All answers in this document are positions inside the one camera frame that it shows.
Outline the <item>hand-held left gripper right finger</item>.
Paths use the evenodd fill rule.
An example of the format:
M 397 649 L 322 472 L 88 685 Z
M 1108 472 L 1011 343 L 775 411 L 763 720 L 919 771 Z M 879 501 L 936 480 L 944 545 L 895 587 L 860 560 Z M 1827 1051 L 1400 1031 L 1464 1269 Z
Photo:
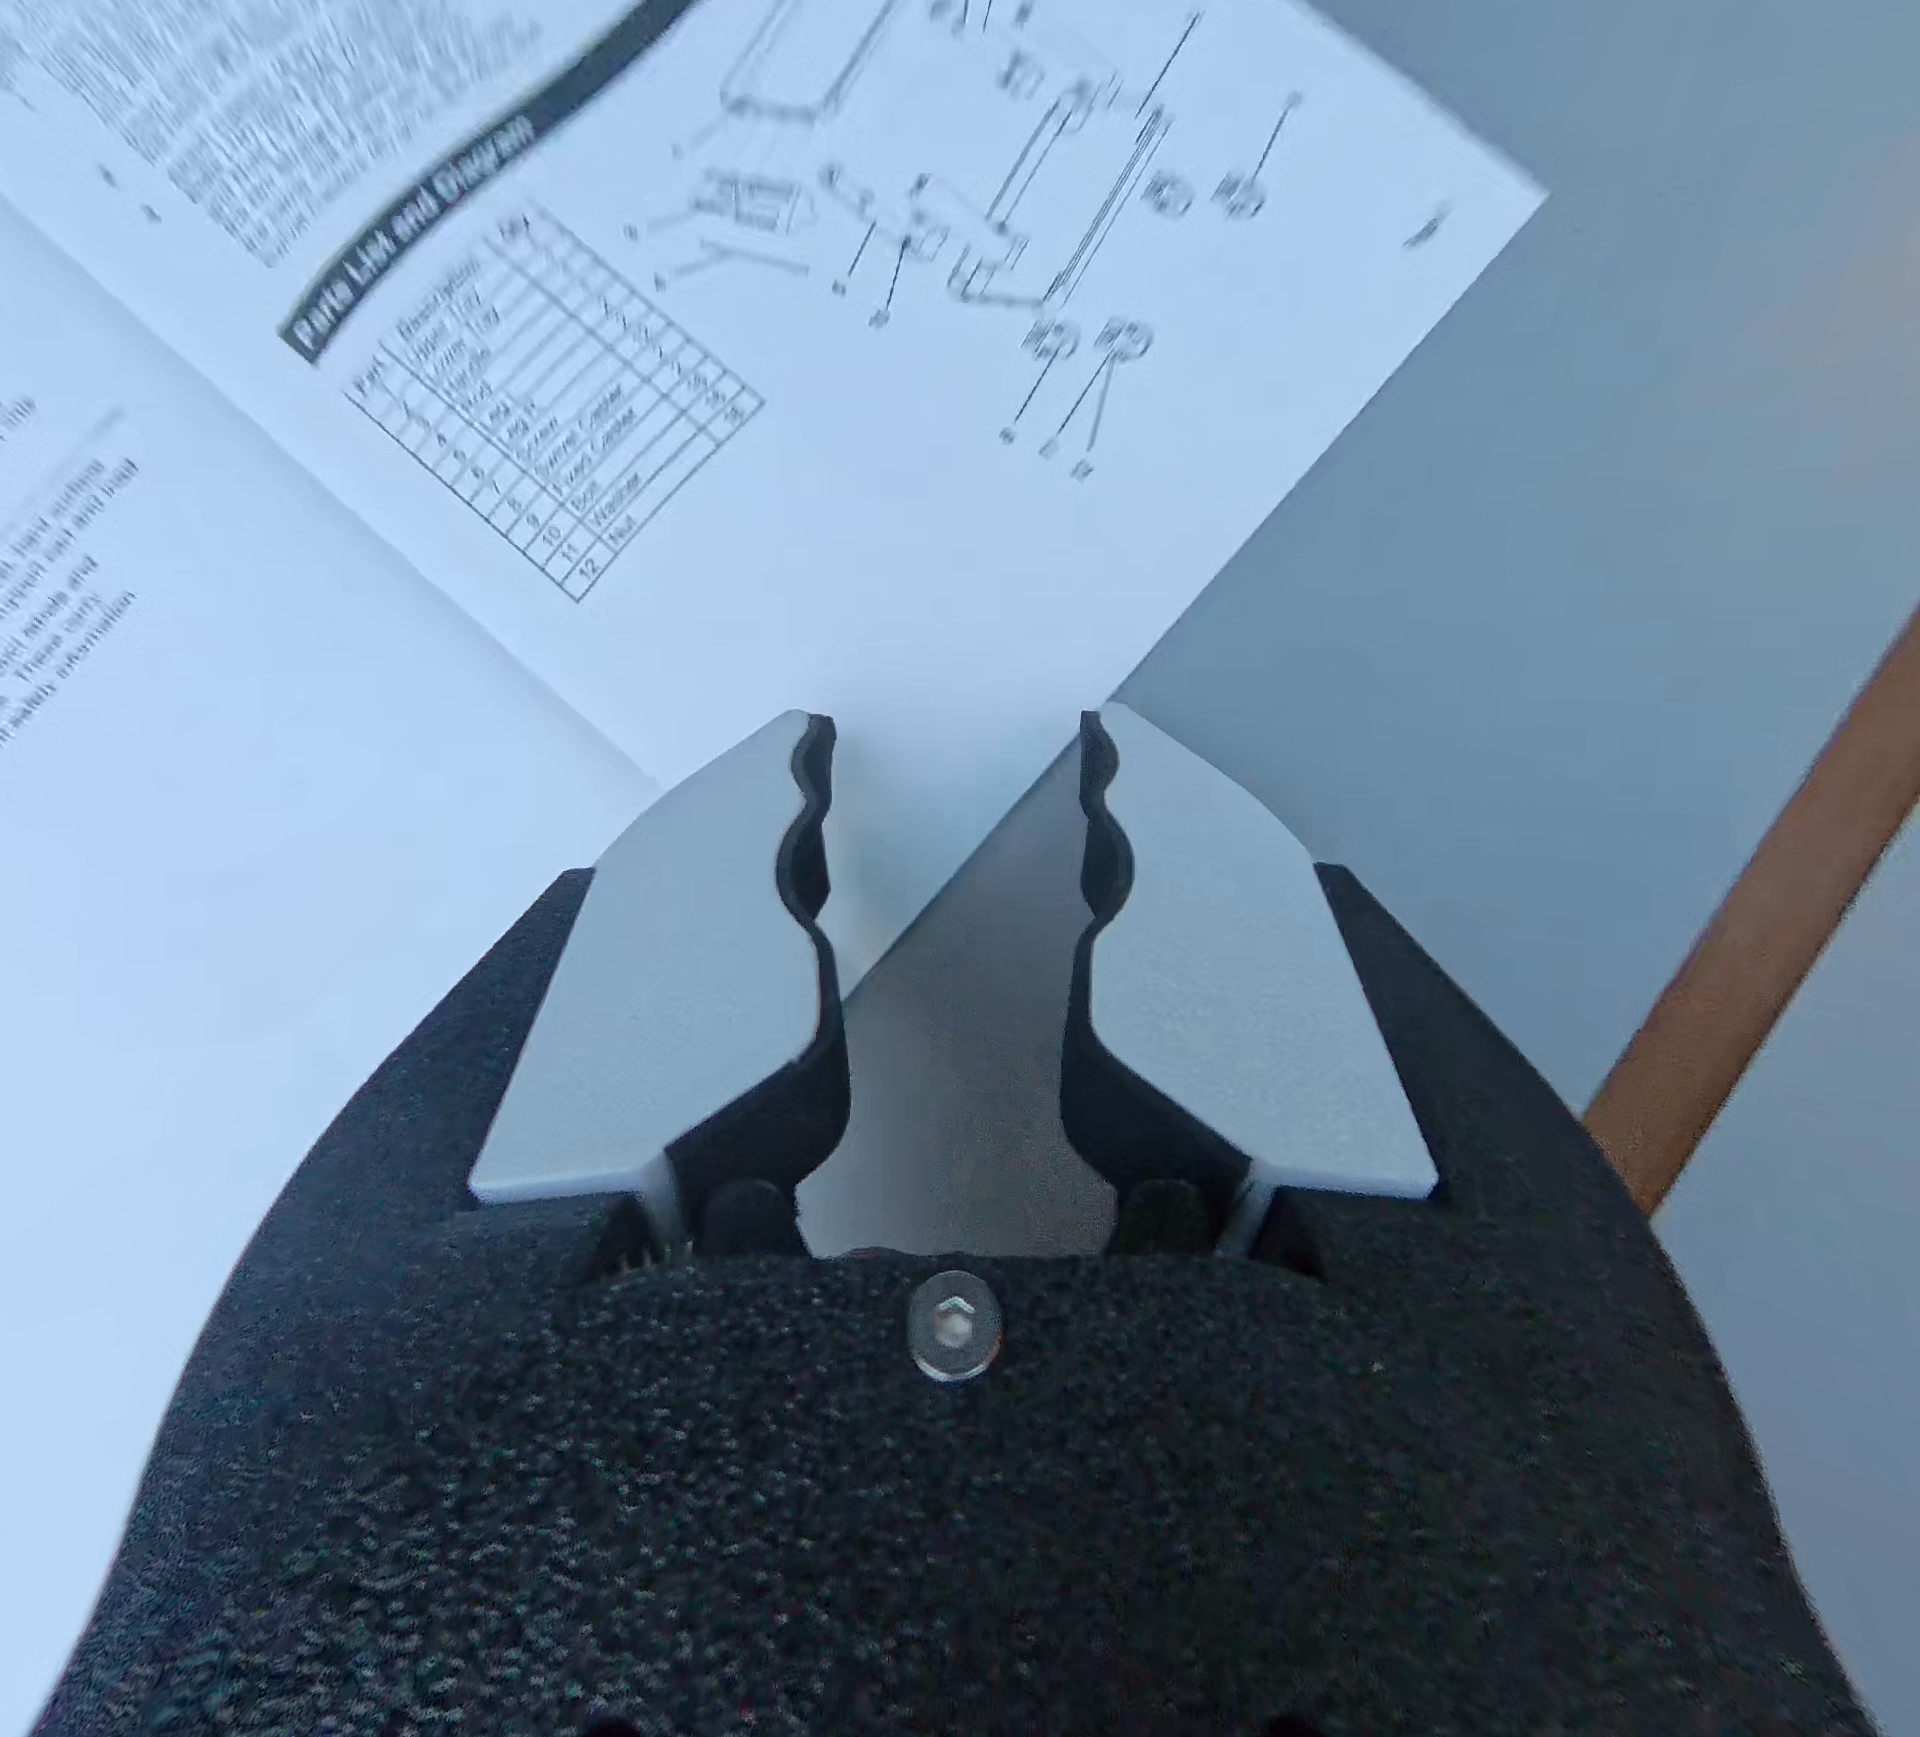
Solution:
M 1060 1110 L 1118 1213 L 1251 1255 L 1286 1196 L 1434 1200 L 1440 1171 L 1306 847 L 1120 701 L 1083 712 L 1078 740 L 1087 927 Z

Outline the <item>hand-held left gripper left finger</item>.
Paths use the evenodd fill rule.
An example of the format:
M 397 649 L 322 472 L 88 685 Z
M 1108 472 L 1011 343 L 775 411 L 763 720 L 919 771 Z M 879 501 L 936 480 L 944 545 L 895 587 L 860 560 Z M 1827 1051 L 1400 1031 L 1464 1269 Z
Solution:
M 821 916 L 836 726 L 783 712 L 603 853 L 469 1174 L 482 1205 L 636 1203 L 662 1255 L 808 1258 L 852 1113 Z

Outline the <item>white instruction manual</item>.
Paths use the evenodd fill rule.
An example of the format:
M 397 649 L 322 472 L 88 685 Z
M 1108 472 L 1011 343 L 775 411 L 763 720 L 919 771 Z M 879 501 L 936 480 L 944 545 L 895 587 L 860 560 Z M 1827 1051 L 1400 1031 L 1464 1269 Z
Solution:
M 1546 200 L 1306 0 L 2 0 L 4 1732 L 283 1174 L 788 707 L 860 980 Z

